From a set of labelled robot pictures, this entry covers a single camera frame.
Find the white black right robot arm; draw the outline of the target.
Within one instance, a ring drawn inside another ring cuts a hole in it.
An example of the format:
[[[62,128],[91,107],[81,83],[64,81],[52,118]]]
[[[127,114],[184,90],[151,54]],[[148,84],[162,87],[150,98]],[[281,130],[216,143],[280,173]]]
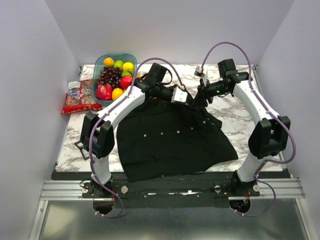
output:
[[[251,74],[237,71],[233,59],[219,62],[218,70],[221,80],[210,83],[203,68],[196,68],[194,74],[200,81],[194,104],[207,107],[214,97],[231,94],[242,102],[250,114],[255,128],[248,140],[249,154],[236,170],[236,180],[230,183],[230,191],[241,196],[248,190],[247,183],[255,181],[263,166],[269,162],[268,157],[276,156],[286,148],[291,121],[268,105],[254,87]]]

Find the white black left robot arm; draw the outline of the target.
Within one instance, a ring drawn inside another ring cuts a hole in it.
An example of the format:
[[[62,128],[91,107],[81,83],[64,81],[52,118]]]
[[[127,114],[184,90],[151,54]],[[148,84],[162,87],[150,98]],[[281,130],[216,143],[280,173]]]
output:
[[[97,113],[90,111],[84,116],[80,142],[88,151],[91,178],[96,182],[93,191],[99,197],[107,197],[111,191],[109,154],[115,146],[114,129],[133,109],[142,105],[147,96],[162,100],[173,98],[174,90],[167,87],[167,82],[163,83],[166,73],[172,74],[168,68],[153,63],[142,77],[134,75],[131,85],[113,103]]]

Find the black button shirt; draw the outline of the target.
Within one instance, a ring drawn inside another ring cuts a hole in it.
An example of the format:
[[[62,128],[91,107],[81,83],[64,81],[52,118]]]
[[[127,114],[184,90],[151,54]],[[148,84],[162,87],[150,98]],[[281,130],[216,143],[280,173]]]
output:
[[[222,121],[203,107],[149,98],[116,131],[119,159],[130,182],[204,172],[238,159]]]

